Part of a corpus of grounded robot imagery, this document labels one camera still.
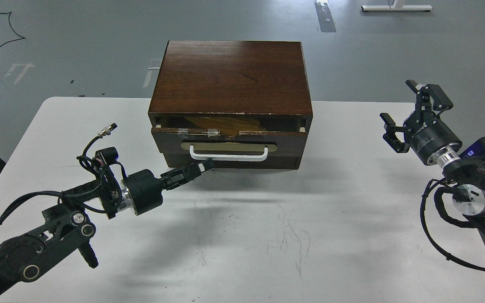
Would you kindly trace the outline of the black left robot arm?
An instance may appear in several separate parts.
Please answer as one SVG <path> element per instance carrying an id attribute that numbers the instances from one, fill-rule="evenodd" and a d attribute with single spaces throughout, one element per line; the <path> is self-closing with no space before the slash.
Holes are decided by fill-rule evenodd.
<path id="1" fill-rule="evenodd" d="M 162 192 L 172 190 L 214 168 L 211 158 L 177 167 L 155 177 L 145 169 L 116 180 L 112 165 L 119 165 L 119 154 L 113 146 L 97 150 L 88 157 L 89 148 L 109 136 L 116 124 L 105 127 L 84 148 L 77 161 L 94 180 L 66 191 L 36 191 L 13 201 L 0 215 L 0 226 L 19 206 L 37 196 L 57 197 L 56 205 L 42 211 L 42 226 L 0 243 L 0 295 L 18 282 L 34 282 L 67 256 L 78 250 L 89 267 L 96 268 L 98 260 L 90 240 L 96 226 L 86 211 L 105 214 L 109 219 L 116 213 L 132 209 L 141 215 L 163 203 Z"/>

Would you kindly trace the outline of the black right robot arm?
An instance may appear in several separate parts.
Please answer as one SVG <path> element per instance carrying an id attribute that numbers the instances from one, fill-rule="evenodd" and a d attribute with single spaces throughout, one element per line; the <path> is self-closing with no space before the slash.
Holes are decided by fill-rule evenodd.
<path id="1" fill-rule="evenodd" d="M 485 235 L 485 137 L 460 152 L 461 140 L 440 117 L 452 109 L 450 98 L 439 85 L 420 85 L 413 80 L 405 83 L 416 94 L 415 110 L 402 126 L 397 126 L 388 113 L 381 113 L 386 131 L 383 139 L 396 153 L 412 149 L 424 165 L 441 167 L 443 179 L 430 180 L 422 195 L 423 230 L 447 260 L 485 272 L 485 267 L 459 259 L 439 246 L 425 219 L 426 199 L 433 192 L 435 207 L 445 222 L 458 228 L 478 229 Z"/>

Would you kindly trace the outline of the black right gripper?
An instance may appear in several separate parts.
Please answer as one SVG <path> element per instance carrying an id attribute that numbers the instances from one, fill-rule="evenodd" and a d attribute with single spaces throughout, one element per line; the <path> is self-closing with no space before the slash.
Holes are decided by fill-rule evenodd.
<path id="1" fill-rule="evenodd" d="M 442 112 L 453 108 L 453 103 L 437 84 L 420 85 L 414 80 L 405 83 L 416 94 L 415 111 L 402 127 L 388 113 L 380 113 L 385 129 L 383 139 L 396 153 L 408 153 L 411 147 L 424 165 L 435 165 L 435 152 L 445 146 L 451 146 L 455 152 L 462 147 L 461 140 L 440 119 Z M 404 133 L 405 142 L 396 133 Z"/>

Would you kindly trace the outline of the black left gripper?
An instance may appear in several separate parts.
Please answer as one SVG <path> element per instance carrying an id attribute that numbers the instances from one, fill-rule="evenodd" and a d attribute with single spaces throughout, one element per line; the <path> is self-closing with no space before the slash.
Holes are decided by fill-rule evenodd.
<path id="1" fill-rule="evenodd" d="M 163 204 L 162 190 L 173 190 L 187 184 L 213 168 L 213 159 L 206 159 L 170 170 L 162 174 L 162 180 L 154 177 L 151 170 L 144 169 L 123 177 L 123 185 L 130 194 L 135 215 L 142 215 Z"/>

